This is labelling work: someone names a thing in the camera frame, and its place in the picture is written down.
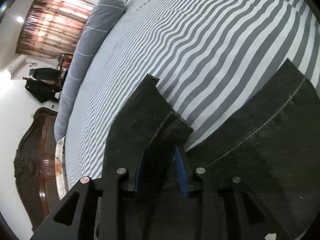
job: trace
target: curtain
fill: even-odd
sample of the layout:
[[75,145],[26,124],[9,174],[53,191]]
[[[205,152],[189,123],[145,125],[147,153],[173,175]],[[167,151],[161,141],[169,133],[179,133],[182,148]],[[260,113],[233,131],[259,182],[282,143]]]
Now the curtain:
[[73,54],[93,6],[82,0],[35,0],[16,52],[44,58]]

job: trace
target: pillow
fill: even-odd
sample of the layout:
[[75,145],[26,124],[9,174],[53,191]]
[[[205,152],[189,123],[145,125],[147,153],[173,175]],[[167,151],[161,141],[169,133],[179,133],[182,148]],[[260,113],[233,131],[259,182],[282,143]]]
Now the pillow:
[[74,102],[87,70],[101,44],[113,26],[125,13],[125,4],[119,0],[99,0],[84,26],[63,86],[54,137],[58,142],[67,133]]

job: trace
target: wooden furniture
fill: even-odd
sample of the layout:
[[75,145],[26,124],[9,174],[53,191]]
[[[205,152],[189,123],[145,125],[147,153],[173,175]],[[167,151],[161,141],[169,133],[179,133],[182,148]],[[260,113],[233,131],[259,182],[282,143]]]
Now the wooden furniture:
[[59,202],[53,125],[57,112],[41,107],[21,139],[14,160],[16,186],[35,231]]

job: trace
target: ceiling light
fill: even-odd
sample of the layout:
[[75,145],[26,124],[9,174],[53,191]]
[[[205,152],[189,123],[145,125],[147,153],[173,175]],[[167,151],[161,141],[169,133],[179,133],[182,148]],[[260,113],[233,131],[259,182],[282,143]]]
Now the ceiling light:
[[11,79],[11,73],[9,70],[5,69],[0,72],[0,83],[5,80],[10,80]]
[[18,18],[17,18],[17,21],[20,22],[20,23],[23,23],[23,22],[24,22],[24,20],[23,20],[22,17],[18,17]]

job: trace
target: screw head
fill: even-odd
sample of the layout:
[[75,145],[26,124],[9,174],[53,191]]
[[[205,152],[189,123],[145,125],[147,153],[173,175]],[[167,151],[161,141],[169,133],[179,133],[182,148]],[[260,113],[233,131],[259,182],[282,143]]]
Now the screw head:
[[197,169],[196,169],[196,172],[197,172],[198,174],[204,174],[204,173],[205,173],[205,169],[204,169],[204,168],[197,168]]
[[240,183],[240,182],[241,182],[241,179],[240,179],[240,177],[233,177],[233,178],[232,178],[232,181],[233,181],[234,183]]
[[80,182],[83,183],[83,184],[86,184],[90,181],[90,178],[87,177],[87,176],[84,176],[80,179]]
[[127,172],[127,170],[125,168],[119,168],[117,169],[117,173],[118,174],[125,174]]

